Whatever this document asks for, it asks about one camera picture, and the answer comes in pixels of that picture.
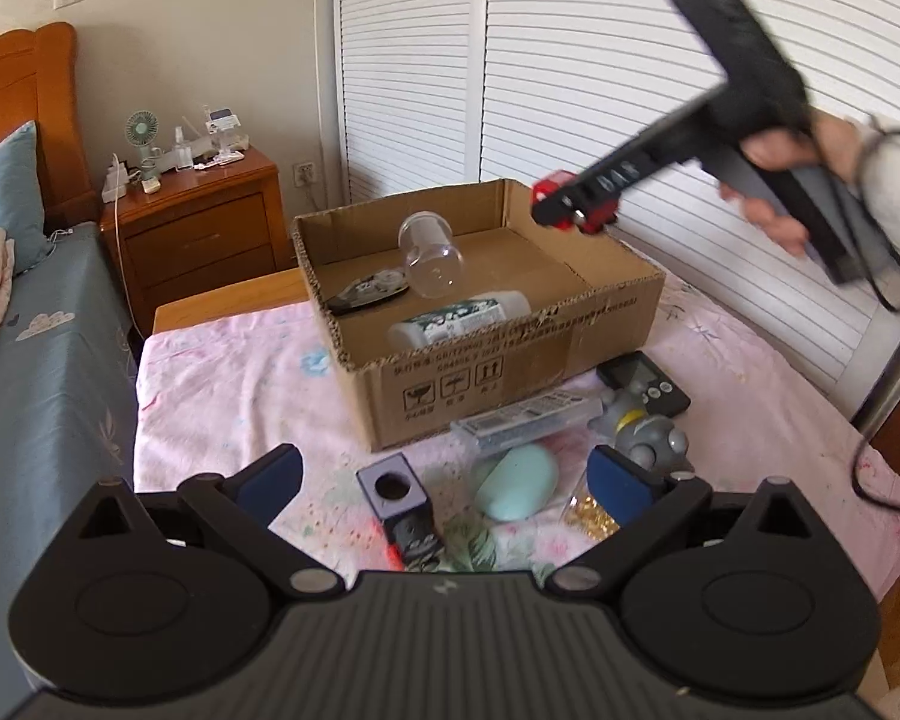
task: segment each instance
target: white cable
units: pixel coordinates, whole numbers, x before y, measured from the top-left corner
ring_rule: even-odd
[[[146,336],[140,332],[140,325],[137,324],[137,317],[133,315],[133,304],[130,302],[130,290],[127,290],[127,274],[124,272],[124,248],[120,245],[120,197],[113,201],[113,234],[117,239],[117,261],[120,264],[120,281],[124,285],[124,298],[127,299],[127,311],[130,311],[130,321],[133,323],[133,329],[137,331],[140,338]]]
[[[307,201],[309,202],[309,204],[313,206],[314,211],[322,210],[319,205],[317,205],[317,201],[314,200],[314,193],[310,191],[310,186],[311,184],[309,183],[303,185],[303,194],[307,197]]]
[[[61,238],[63,238],[63,236],[72,234],[73,231],[74,231],[74,228],[72,228],[72,227],[68,227],[65,230],[53,230],[53,232],[50,233],[50,237],[47,239],[47,241],[50,243],[50,251],[47,252],[47,256],[44,257],[43,260],[50,259],[50,255],[52,255],[53,252],[56,251],[56,242],[59,241]],[[19,274],[17,274],[17,275],[22,276],[23,274],[28,274],[30,271],[32,271],[34,268],[36,268],[36,265],[31,265],[25,271],[20,271]]]

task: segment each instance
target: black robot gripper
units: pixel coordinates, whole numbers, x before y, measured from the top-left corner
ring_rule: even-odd
[[[667,480],[543,588],[365,571],[347,591],[266,528],[302,474],[282,445],[175,493],[95,485],[11,607],[41,686],[14,718],[419,718],[434,696],[447,718],[875,717],[854,690],[876,601],[789,480]]]

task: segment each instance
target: bottle label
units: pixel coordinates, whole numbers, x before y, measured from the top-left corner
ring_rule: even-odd
[[[419,327],[429,344],[463,336],[481,327],[487,327],[488,324],[502,322],[504,319],[506,312],[496,299],[481,298],[451,303],[439,311],[418,314],[407,319],[407,322]]]

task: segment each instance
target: small plastic container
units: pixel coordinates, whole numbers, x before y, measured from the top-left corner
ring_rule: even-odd
[[[386,339],[395,351],[419,349],[527,314],[530,314],[530,303],[524,293],[517,290],[483,293],[391,324]]]
[[[560,521],[564,525],[583,531],[596,541],[603,541],[620,530],[620,526],[590,494],[586,485],[586,471],[581,474],[577,486],[570,495],[570,500],[563,507]]]
[[[597,396],[555,389],[492,412],[450,423],[450,432],[476,459],[535,442],[604,412]]]
[[[443,298],[463,277],[463,255],[445,218],[418,211],[400,225],[397,243],[410,288],[423,298]]]

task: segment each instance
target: white louvered door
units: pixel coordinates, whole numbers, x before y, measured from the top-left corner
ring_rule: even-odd
[[[900,0],[749,0],[816,105],[900,119]],[[481,177],[578,170],[721,79],[668,0],[487,0]],[[851,415],[900,339],[860,287],[771,244],[696,167],[624,195],[621,236],[741,314]]]
[[[349,201],[463,181],[470,0],[338,0]]]

